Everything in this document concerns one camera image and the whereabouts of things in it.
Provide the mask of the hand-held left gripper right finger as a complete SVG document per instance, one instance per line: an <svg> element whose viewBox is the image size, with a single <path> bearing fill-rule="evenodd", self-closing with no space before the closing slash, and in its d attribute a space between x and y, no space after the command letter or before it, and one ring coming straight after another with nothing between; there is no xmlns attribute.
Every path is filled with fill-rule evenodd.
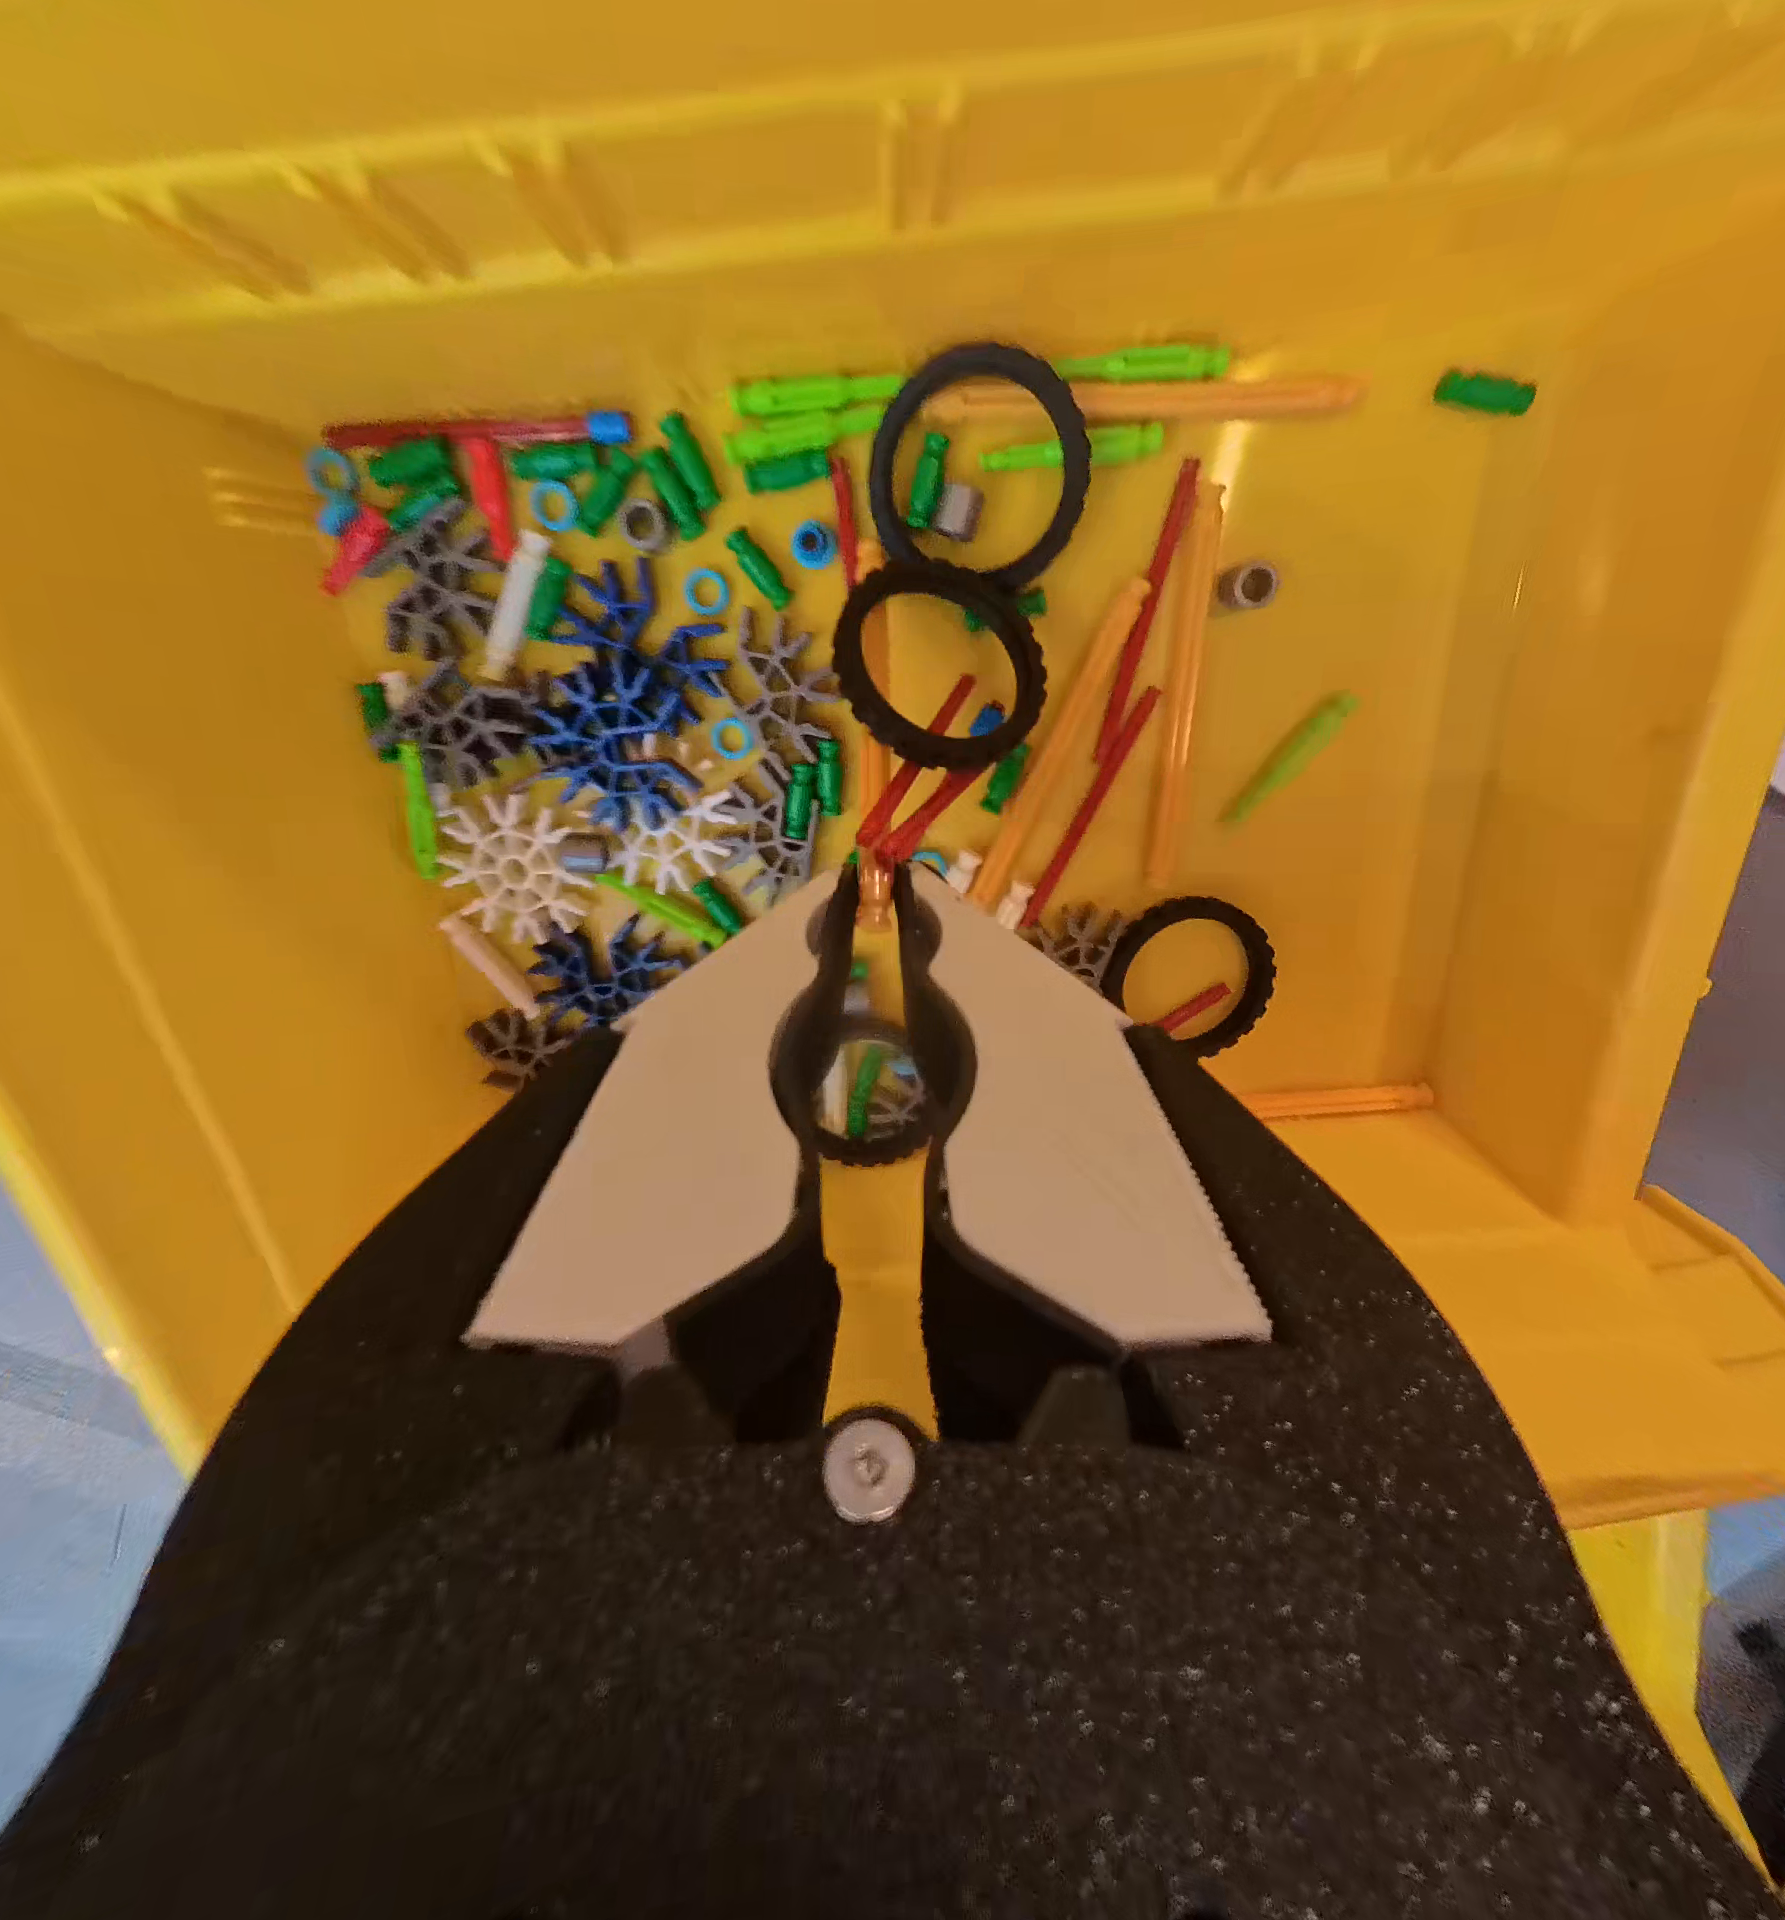
<svg viewBox="0 0 1785 1920"><path fill-rule="evenodd" d="M937 1423L1176 1427L1160 1359L1272 1339L1181 1137L1212 1085L926 871L894 900Z"/></svg>

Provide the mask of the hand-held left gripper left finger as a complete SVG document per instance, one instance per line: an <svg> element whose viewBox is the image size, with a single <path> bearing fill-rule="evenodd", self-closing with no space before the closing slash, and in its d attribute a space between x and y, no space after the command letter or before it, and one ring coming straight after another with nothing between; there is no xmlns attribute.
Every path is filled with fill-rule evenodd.
<svg viewBox="0 0 1785 1920"><path fill-rule="evenodd" d="M817 1124L857 904L855 871L807 883L627 1016L473 1347L678 1369L726 1427L824 1423Z"/></svg>

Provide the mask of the pile of colourful construction pieces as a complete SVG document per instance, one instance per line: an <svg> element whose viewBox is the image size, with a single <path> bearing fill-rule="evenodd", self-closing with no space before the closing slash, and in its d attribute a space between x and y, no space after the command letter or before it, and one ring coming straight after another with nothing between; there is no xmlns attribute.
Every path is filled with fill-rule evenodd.
<svg viewBox="0 0 1785 1920"><path fill-rule="evenodd" d="M1198 1064L1249 1035L1274 994L1268 932L1170 885L1198 826L1211 626L1276 590L1267 564L1217 557L1223 469L1181 459L1152 559L1072 659L1051 729L1034 633L1100 472L1158 456L1181 423L1329 420L1363 389L1229 380L1225 363L1194 344L1057 365L973 344L907 377L733 386L747 494L832 489L832 517L792 537L800 570L840 571L827 664L806 661L793 589L748 526L724 526L724 547L775 613L771 646L710 564L687 574L687 619L645 640L656 555L700 539L722 500L681 414L642 447L603 411L328 427L307 456L337 534L322 584L403 574L384 646L423 673L357 697L416 870L473 892L443 934L503 995L471 1031L488 1084L524 1085L685 961L627 917L600 967L598 886L720 948L741 917L717 871L748 870L769 906L846 812L853 864L956 888L990 871L996 923L1117 1009L1165 929L1214 928L1234 964L1152 1027Z"/></svg>

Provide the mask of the yellow plastic parts bin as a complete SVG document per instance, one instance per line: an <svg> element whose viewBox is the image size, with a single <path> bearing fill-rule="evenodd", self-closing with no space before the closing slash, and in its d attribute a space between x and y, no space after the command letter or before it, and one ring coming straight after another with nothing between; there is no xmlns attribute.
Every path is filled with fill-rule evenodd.
<svg viewBox="0 0 1785 1920"><path fill-rule="evenodd" d="M1065 874L1279 961L1214 1074L1574 1530L1785 1494L1785 1292L1642 1191L1785 732L1785 4L0 4L0 1175L184 1468L493 1099L321 590L341 422L1188 344L1165 699Z"/></svg>

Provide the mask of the grey desk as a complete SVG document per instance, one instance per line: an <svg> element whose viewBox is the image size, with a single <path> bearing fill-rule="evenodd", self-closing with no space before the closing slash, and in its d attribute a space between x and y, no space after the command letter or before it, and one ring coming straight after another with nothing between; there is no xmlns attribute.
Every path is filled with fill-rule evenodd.
<svg viewBox="0 0 1785 1920"><path fill-rule="evenodd" d="M0 1833L77 1719L182 1493L0 1184Z"/></svg>

